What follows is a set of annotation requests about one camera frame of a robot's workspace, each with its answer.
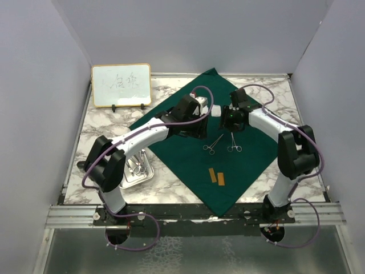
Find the silver forceps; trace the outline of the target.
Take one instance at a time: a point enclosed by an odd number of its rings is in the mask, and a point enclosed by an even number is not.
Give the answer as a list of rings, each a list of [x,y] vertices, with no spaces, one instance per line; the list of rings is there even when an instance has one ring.
[[[228,146],[228,147],[227,147],[227,151],[228,151],[228,152],[233,152],[233,151],[241,152],[241,151],[242,151],[242,147],[241,147],[241,146],[238,146],[238,145],[236,144],[236,140],[235,140],[235,138],[234,138],[234,133],[233,133],[233,132],[231,132],[231,133],[230,133],[230,136],[231,136],[231,141],[232,141],[232,143],[231,143],[231,145],[230,145],[230,146]]]
[[[221,140],[222,137],[223,137],[223,134],[221,134],[212,144],[210,144],[210,145],[205,144],[203,146],[203,150],[209,151],[210,155],[214,155],[215,154],[214,147]]]

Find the orange indicator strip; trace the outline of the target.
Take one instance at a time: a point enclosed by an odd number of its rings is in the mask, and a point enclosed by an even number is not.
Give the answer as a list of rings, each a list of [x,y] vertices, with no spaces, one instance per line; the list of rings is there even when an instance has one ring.
[[[224,174],[222,172],[218,172],[217,173],[217,178],[218,178],[218,185],[219,186],[224,186],[225,185]]]
[[[217,178],[216,178],[216,175],[215,175],[215,172],[214,172],[214,169],[213,168],[210,168],[209,169],[209,175],[210,175],[211,182],[212,183],[216,183],[217,182]]]

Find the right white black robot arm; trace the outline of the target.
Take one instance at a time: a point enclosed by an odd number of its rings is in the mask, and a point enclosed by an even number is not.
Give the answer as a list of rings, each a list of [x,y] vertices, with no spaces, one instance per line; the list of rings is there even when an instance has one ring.
[[[278,145],[279,175],[273,189],[264,197],[262,218],[275,223],[289,210],[290,198],[298,183],[320,164],[313,129],[289,123],[259,103],[252,103],[244,88],[230,93],[230,106],[223,106],[220,128],[230,132],[256,128]]]

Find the white gauze pad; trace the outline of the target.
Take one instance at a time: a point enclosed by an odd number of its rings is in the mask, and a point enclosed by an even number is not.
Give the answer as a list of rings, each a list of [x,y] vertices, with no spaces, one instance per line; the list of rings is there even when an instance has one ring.
[[[221,106],[213,105],[210,114],[212,117],[220,117],[221,116]]]

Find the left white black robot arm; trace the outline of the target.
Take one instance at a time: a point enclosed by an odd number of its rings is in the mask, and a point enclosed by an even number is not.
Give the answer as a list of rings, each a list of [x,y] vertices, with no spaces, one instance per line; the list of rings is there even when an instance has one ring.
[[[209,114],[214,104],[208,106],[206,97],[184,95],[174,107],[162,111],[142,126],[113,139],[104,135],[93,144],[84,164],[84,188],[96,189],[113,225],[125,221],[125,202],[119,185],[127,161],[141,150],[180,133],[196,139],[206,137]]]

